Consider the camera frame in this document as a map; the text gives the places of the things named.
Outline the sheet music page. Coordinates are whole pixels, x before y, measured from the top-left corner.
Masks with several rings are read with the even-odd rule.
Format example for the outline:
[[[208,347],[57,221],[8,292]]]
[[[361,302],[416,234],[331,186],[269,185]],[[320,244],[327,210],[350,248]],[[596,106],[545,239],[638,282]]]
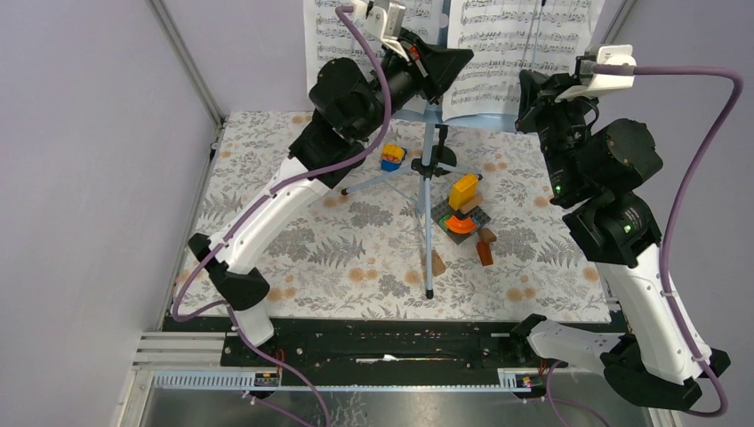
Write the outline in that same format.
[[[520,71],[573,72],[603,6],[593,0],[451,2],[447,44],[474,56],[443,97],[443,119],[517,115]]]
[[[325,63],[340,57],[352,59],[367,78],[372,77],[371,62],[335,13],[335,8],[342,4],[349,5],[350,2],[303,3],[308,89],[316,82],[317,72]],[[450,9],[448,1],[404,1],[402,4],[406,6],[404,28],[421,36],[429,44],[446,45]],[[411,121],[437,122],[440,118],[454,120],[460,113],[450,106],[449,100],[435,106],[416,96],[404,105],[397,116]]]

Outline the light blue music stand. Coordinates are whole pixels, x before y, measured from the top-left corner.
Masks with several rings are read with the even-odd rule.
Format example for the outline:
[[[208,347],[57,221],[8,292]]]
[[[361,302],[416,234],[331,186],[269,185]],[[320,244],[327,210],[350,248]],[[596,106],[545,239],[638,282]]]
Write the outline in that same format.
[[[394,171],[342,190],[349,195],[406,173],[420,177],[416,209],[425,215],[426,247],[432,245],[432,181],[446,173],[464,175],[445,145],[451,125],[510,131],[520,95],[521,69],[565,72],[573,56],[590,42],[603,4],[600,1],[447,1],[448,47],[469,48],[474,59],[435,108],[412,113],[425,122],[421,157]]]

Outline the yellow toy block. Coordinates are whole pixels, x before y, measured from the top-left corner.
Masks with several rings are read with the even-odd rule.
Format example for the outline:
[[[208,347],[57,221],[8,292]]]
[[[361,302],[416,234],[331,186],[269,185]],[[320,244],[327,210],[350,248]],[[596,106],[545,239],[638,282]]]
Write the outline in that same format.
[[[478,182],[478,177],[472,173],[460,178],[451,188],[448,205],[460,210],[476,195]]]

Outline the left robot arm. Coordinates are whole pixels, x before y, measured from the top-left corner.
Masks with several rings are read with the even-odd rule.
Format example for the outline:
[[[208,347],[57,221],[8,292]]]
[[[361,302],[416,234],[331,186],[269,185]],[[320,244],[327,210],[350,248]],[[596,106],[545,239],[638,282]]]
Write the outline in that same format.
[[[437,103],[474,56],[468,48],[427,44],[407,29],[398,45],[406,55],[387,49],[371,78],[350,58],[329,60],[309,91],[312,119],[270,182],[223,230],[188,241],[245,337],[242,354],[256,366],[276,353],[264,307],[270,286],[257,267],[261,255],[291,219],[363,164],[368,137],[384,135],[392,116],[415,96]]]

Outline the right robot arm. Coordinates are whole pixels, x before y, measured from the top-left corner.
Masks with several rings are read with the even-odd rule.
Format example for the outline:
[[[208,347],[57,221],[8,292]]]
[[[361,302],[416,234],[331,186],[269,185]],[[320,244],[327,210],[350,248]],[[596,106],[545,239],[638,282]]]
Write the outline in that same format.
[[[619,118],[599,131],[586,120],[595,100],[566,91],[577,78],[523,70],[516,128],[535,133],[572,239],[616,294],[630,330],[598,334],[531,315],[512,330],[509,352],[524,367],[540,359],[598,374],[629,403],[690,412],[699,378],[722,374],[729,356],[694,331],[676,288],[661,274],[662,234],[635,190],[662,169],[647,126]]]

